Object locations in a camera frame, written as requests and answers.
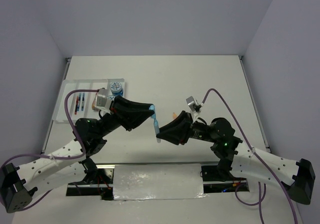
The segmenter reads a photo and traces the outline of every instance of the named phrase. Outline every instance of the white wall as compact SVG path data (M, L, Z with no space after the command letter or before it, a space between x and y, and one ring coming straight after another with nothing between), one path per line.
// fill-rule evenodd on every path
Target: white wall
M2 164L16 154L40 153L66 62L30 0L0 0L0 7ZM12 218L0 207L1 224Z
M64 56L244 54L272 0L33 0Z
M316 174L305 224L320 220L320 0L273 0L244 56L262 124L278 155Z

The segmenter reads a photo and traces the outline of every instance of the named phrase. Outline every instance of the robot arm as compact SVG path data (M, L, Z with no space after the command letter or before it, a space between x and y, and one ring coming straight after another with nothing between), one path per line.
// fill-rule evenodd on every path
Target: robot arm
M75 139L62 148L33 162L15 167L9 163L0 169L0 194L8 213L21 211L32 200L63 184L97 178L98 169L90 156L96 154L107 142L104 136L123 126L127 131L138 127L155 112L151 104L136 103L117 96L114 101L107 99L106 90L98 92L97 107L109 111L100 120L80 118L75 127L85 146L85 155ZM76 159L57 159L75 157Z
M278 187L277 180L254 155L256 152L279 177L292 200L310 204L316 177L308 160L297 162L254 147L251 150L234 136L235 130L225 118L213 119L210 125L198 122L201 106L193 98L187 99L187 103L191 113L182 111L171 123L160 128L157 138L176 145L184 145L190 138L212 142L211 150L220 158L217 169L222 178L248 178Z

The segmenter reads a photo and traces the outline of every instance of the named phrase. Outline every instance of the pen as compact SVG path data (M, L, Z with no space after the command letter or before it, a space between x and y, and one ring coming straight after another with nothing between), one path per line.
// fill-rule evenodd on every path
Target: pen
M74 114L77 115L77 106L78 106L78 102L79 102L79 97L76 97L76 102L75 102L75 110L74 110Z
M85 108L85 94L84 93L82 93L82 105L81 105L81 111L83 111L84 110L84 108Z
M79 110L80 110L80 103L81 103L81 93L79 94L79 102L78 102L78 104L77 104L77 111L79 112Z

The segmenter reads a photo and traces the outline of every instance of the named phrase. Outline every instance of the white table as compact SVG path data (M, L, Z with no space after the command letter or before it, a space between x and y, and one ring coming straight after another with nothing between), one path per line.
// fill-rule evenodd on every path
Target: white table
M241 123L249 140L264 149L257 116L237 56L80 56L73 57L66 79L124 78L125 98L153 103L159 125L163 126L177 115L189 111L186 98L193 96L202 102L209 88L216 88L226 99ZM242 138L231 115L211 93L201 115L208 123L225 117ZM52 125L45 153L48 154L74 136L69 124ZM210 150L212 143L190 139L184 146L155 139L153 121L126 132L120 127L108 136L105 147L92 159L96 163L155 163L218 161Z
M186 98L202 101L209 88L216 88L238 118L248 139L264 149L264 140L237 56L76 56L67 79L124 78L125 98L153 103L160 126L188 110ZM215 94L211 94L202 111L210 122L215 117L227 118L242 138L232 117ZM46 153L73 139L67 124L53 123ZM218 161L210 150L212 144L190 140L176 146L162 140L156 142L152 120L126 132L119 128L106 136L105 147L92 159L97 164L166 163ZM241 193L245 201L258 198L257 185L249 182L250 193ZM66 186L53 190L41 204L16 213L13 224L116 223L116 224L230 224L260 223L258 208L240 204L234 193L210 194L194 200L100 201L98 197L65 197ZM263 202L265 223L293 223L284 194L268 187Z

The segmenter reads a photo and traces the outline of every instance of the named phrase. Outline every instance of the wire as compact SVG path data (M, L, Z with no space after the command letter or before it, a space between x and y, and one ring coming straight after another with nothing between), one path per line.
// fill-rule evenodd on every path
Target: wire
M77 141L80 143L80 145L81 145L82 154L76 155L76 156L73 156L73 157L53 157L54 159L56 159L56 160L72 160L72 159L81 158L81 157L83 157L83 156L86 155L86 148L85 148L85 146L84 146L84 143L82 142L81 137L80 137L80 135L79 135L76 127L74 126L74 124L73 124L73 122L72 122L72 119L71 119L71 116L70 116L69 111L68 111L68 99L69 99L70 96L73 95L74 93L78 93L78 92L94 92L94 93L96 93L96 92L98 92L98 91L99 91L99 90L93 90L93 89L77 89L77 90L71 91L70 93L68 93L68 94L66 95L66 97L65 97L65 99L64 99L64 101L65 101L65 102L64 102L64 108L65 108L64 111L65 111L65 114L66 114L66 118L68 119L69 124L71 125L71 128L72 128L72 130L73 130L73 133L74 133L74 135L75 135L75 137L76 137L76 140L77 140ZM4 167L7 163L9 163L11 160L16 159L16 158L20 158L20 157L34 157L34 158L46 158L46 159L52 158L52 156L43 155L43 154L29 154L29 153L28 153L28 154L19 154L19 155L15 155L15 156L9 158L8 160L6 160L6 161L2 164L1 168L3 168L3 167ZM40 202L46 195L48 195L50 191L46 192L46 193L45 193L41 198L39 198L39 200L37 200L34 204L32 204L31 206L28 206L28 207L26 207L26 208L23 208L21 211L27 210L27 209L33 207L34 205L36 205L36 204L37 204L38 202ZM2 205L4 205L4 201L2 200L2 197L0 197L0 203L1 203Z
M108 183L106 183L106 181L105 180L103 180L103 178L101 177L101 176L99 176L100 178L101 178L101 180L104 182L104 184L108 187L108 189L110 190L111 189L111 187L109 187L109 185L108 185Z
M258 202L258 204L259 204L259 214L260 214L261 223L265 224L264 218L262 216L262 201L263 201L263 199L261 199L261 183L258 182L258 185L259 185L259 202ZM264 194L266 194L266 184L264 184Z
M198 118L198 119L207 125L207 122L203 118Z
M99 117L102 118L101 110L99 110L98 114L99 114Z
M79 188L79 186L77 185L77 183L72 183L72 184L76 187L79 195L82 196L81 191L80 191L80 188Z
M30 206L27 206L26 208L23 208L20 212L28 210L32 207L34 207L35 205L37 205L43 198L46 197L46 195L49 194L49 192L51 192L52 190L47 191L45 194L42 195L42 197L40 197L38 200L35 201L35 203L31 204Z
M242 128L241 128L238 120L236 119L234 113L231 111L231 109L230 109L229 105L227 104L227 102L225 101L225 99L221 96L221 94L220 94L216 89L214 89L214 88L209 89L209 90L206 92L202 103L203 103L203 104L205 103L205 101L207 100L207 97L208 97L208 95L209 95L209 93L210 93L211 91L214 91L214 92L219 96L219 98L222 100L222 102L224 103L224 105L226 106L226 108L228 109L228 111L230 112L231 116L233 117L236 125L238 126L238 128L239 128L239 130L240 130L240 132L241 132L241 134L242 134L242 136L243 136L246 144L248 145L248 147L250 148L250 150L252 150L253 148L252 148L249 140L247 139L244 131L242 130ZM285 187L284 187L283 184L281 183L280 179L277 177L277 175L275 174L275 172L269 167L269 165L268 165L256 152L254 152L253 154L259 159L260 162L262 162L262 164L269 170L269 172L273 175L273 177L274 177L274 178L276 179L276 181L279 183L281 189L283 190L283 192L284 192L284 194L285 194L285 197L287 198L287 200L288 200L288 202L289 202L289 205L290 205L290 208L291 208L291 211L292 211L292 215L293 215L293 219L294 219L294 224L298 224L297 214L296 214L294 205L293 205L293 203L292 203L292 201L291 201L291 199L290 199L290 196L289 196L288 192L286 191Z
M252 203L252 204L251 204L251 203L246 203L246 202L242 201L242 200L239 198L239 196L238 196L238 190L239 190L239 188L240 188L241 186L243 186L243 185L245 185L245 183L242 183L242 184L238 185L238 186L236 187L236 189L235 189L235 192L234 192L234 193L235 193L235 197L238 199L239 202L241 202L242 204L245 204L246 206L250 206L250 207L253 207L253 206L259 205L259 203L262 203L262 201L265 199L266 193L267 193L267 187L266 187L265 184L263 184L264 191L263 191L263 196L262 196L262 198L259 199L259 202L257 202L257 203Z

